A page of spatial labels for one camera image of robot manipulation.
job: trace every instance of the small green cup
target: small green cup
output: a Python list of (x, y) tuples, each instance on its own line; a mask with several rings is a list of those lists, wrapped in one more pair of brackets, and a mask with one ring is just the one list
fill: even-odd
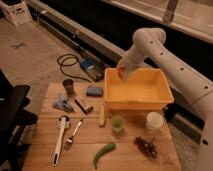
[(112, 117), (111, 124), (112, 124), (112, 130), (115, 133), (119, 133), (123, 130), (125, 121), (122, 116), (116, 115)]

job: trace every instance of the wooden plank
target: wooden plank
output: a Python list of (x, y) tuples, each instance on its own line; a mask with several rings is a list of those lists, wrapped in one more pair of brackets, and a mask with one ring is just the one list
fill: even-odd
[[(84, 101), (86, 104), (93, 106), (93, 111), (88, 114), (88, 116), (94, 117), (94, 115), (97, 117), (101, 108), (101, 105), (104, 104), (104, 100), (101, 97), (83, 97)], [(54, 102), (55, 99), (45, 99), (42, 105), (42, 110), (40, 113), (39, 117), (42, 118), (54, 118), (55, 113), (61, 114), (61, 113), (66, 113), (67, 115), (70, 116), (82, 116), (85, 115), (83, 111), (79, 108), (79, 106), (74, 102), (74, 99), (69, 99), (68, 103), (73, 107), (74, 112), (67, 113), (63, 110), (55, 109), (52, 107), (52, 103)]]
[[(72, 135), (79, 120), (71, 118), (71, 127), (65, 131), (64, 143)], [(58, 119), (40, 119), (31, 144), (56, 144), (58, 135)], [(97, 118), (85, 118), (75, 136), (74, 143), (133, 142), (137, 136), (142, 136), (147, 140), (155, 137), (156, 143), (164, 142), (167, 146), (173, 146), (167, 124), (164, 124), (159, 130), (149, 133), (145, 130), (144, 116), (125, 118), (124, 131), (120, 134), (112, 131), (110, 118), (107, 118), (104, 128), (99, 128)]]
[[(103, 171), (180, 170), (180, 163), (166, 122), (162, 128), (150, 133), (144, 129), (149, 111), (121, 111), (106, 108), (106, 125), (104, 128), (99, 128), (98, 116), (101, 105), (104, 103), (103, 98), (86, 97), (87, 86), (88, 84), (85, 83), (75, 85), (76, 93), (94, 106), (94, 111), (85, 115), (73, 99), (70, 99), (70, 103), (75, 113), (67, 114), (53, 109), (51, 106), (53, 100), (58, 92), (63, 92), (64, 89), (60, 83), (50, 84), (23, 170), (40, 168), (42, 170), (94, 170), (92, 159), (95, 153), (108, 142), (116, 142), (117, 148), (99, 161), (99, 167)], [(80, 118), (84, 118), (84, 123), (79, 128), (71, 148), (69, 150), (62, 148), (59, 166), (52, 167), (53, 152), (59, 135), (58, 119), (62, 114), (67, 114), (71, 121), (70, 129), (65, 131), (63, 145), (71, 136)], [(125, 118), (125, 128), (120, 134), (115, 134), (111, 128), (110, 119), (114, 115), (121, 115)], [(157, 160), (147, 159), (137, 149), (134, 144), (137, 136), (142, 136), (147, 141), (155, 137), (154, 144), (159, 154)]]
[[(54, 145), (32, 145), (27, 153), (23, 171), (37, 170), (95, 170), (93, 158), (105, 143), (73, 144), (69, 150), (62, 149), (59, 164), (52, 166)], [(173, 171), (180, 170), (179, 161), (173, 147), (161, 145), (157, 159), (147, 159), (134, 143), (116, 143), (114, 151), (105, 154), (98, 161), (101, 171)]]
[[(74, 83), (74, 91), (76, 92), (76, 95), (78, 96), (85, 96), (86, 95), (86, 89), (89, 85), (93, 86), (103, 86), (103, 82), (99, 83)], [(64, 87), (62, 83), (51, 83), (48, 87), (47, 93), (45, 98), (46, 99), (54, 99), (58, 96), (58, 94), (66, 94)]]

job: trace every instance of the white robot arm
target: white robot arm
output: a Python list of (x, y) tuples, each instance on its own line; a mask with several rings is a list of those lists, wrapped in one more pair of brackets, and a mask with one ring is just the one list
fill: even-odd
[(133, 35), (133, 45), (123, 57), (123, 73), (140, 67), (151, 58), (175, 84), (198, 116), (205, 121), (195, 170), (213, 170), (213, 84), (164, 46), (166, 34), (160, 28), (142, 28)]

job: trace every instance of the yellow plastic bin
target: yellow plastic bin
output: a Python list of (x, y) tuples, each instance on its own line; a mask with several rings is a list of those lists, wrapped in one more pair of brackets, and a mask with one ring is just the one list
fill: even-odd
[(137, 69), (123, 81), (115, 68), (107, 68), (104, 81), (104, 100), (109, 109), (161, 110), (174, 101), (161, 69)]

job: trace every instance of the green chili pepper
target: green chili pepper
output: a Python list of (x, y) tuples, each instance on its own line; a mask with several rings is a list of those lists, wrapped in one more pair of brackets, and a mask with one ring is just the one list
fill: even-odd
[(95, 169), (97, 169), (97, 162), (98, 159), (103, 156), (104, 154), (114, 150), (116, 147), (115, 143), (109, 143), (107, 145), (105, 145), (104, 147), (102, 147), (95, 155), (94, 159), (93, 159), (93, 165), (95, 167)]

